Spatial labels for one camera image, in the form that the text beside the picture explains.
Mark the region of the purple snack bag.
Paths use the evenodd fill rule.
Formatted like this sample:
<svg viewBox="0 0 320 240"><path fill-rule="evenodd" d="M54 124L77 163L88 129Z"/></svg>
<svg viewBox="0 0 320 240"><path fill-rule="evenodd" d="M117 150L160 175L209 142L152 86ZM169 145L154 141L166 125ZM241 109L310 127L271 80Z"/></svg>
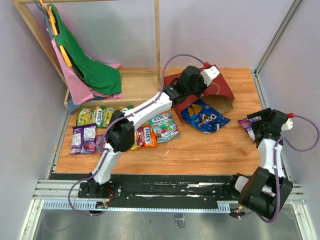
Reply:
<svg viewBox="0 0 320 240"><path fill-rule="evenodd" d="M96 127L95 123L90 123L72 128L70 155L96 153Z"/></svg>
<svg viewBox="0 0 320 240"><path fill-rule="evenodd" d="M241 127L245 130L245 132L248 134L248 136L252 139L252 142L255 142L255 133L252 128L252 123L261 120L260 116L254 117L254 118L244 118L241 120L238 120L237 122L241 125Z"/></svg>

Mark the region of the blue snack pack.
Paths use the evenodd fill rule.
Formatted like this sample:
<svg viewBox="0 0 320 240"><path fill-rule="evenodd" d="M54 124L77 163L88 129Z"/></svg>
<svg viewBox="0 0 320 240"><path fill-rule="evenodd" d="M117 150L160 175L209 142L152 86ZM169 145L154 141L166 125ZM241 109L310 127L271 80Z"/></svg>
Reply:
<svg viewBox="0 0 320 240"><path fill-rule="evenodd" d="M230 122L213 107L197 99L180 112L181 118L196 130L212 134Z"/></svg>

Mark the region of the teal mint Fox's candy bag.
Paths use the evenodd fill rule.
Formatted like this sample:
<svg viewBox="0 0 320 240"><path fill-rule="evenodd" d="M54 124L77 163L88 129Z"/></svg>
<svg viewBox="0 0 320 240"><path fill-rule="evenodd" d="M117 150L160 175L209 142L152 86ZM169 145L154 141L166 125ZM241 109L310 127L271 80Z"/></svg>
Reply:
<svg viewBox="0 0 320 240"><path fill-rule="evenodd" d="M148 123L156 135L158 144L171 141L181 135L171 113L158 114Z"/></svg>

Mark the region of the orange Fox's candy bag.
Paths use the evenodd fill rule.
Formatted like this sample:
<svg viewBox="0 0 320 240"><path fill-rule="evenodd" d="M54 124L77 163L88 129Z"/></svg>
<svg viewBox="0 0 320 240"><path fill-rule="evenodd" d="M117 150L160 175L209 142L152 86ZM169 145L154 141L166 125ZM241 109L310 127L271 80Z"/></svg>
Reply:
<svg viewBox="0 0 320 240"><path fill-rule="evenodd" d="M134 133L134 144L131 151L156 147L157 137L153 129L148 126L139 127Z"/></svg>

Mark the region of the purple Fox's candy bag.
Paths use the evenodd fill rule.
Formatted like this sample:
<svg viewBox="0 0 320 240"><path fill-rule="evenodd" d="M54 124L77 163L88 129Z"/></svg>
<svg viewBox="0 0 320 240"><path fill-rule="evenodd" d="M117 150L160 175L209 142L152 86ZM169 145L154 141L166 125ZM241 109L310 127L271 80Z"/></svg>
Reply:
<svg viewBox="0 0 320 240"><path fill-rule="evenodd" d="M103 137L102 134L98 134L95 137L95 150L98 154L103 154L104 150L103 148L105 147L106 144L106 138Z"/></svg>

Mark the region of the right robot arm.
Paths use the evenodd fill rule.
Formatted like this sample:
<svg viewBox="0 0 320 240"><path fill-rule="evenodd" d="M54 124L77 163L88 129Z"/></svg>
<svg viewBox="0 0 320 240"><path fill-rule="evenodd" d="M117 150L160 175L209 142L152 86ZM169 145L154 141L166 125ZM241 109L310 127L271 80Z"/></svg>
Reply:
<svg viewBox="0 0 320 240"><path fill-rule="evenodd" d="M226 188L227 196L256 213L264 222L273 222L286 200L293 183L286 178L282 168L281 133L293 127L287 113L265 108L247 115L259 153L259 166L252 176L232 175Z"/></svg>

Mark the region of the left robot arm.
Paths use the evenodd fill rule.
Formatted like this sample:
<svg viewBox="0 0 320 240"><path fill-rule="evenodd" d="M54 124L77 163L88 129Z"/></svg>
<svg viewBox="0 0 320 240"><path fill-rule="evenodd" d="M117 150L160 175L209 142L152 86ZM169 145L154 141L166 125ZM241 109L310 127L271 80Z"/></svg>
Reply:
<svg viewBox="0 0 320 240"><path fill-rule="evenodd" d="M101 139L102 155L89 177L80 181L80 198L101 198L109 193L108 182L120 156L135 143L135 131L156 115L200 96L208 87L201 70L187 66L181 75L172 80L156 96L125 112L116 110Z"/></svg>

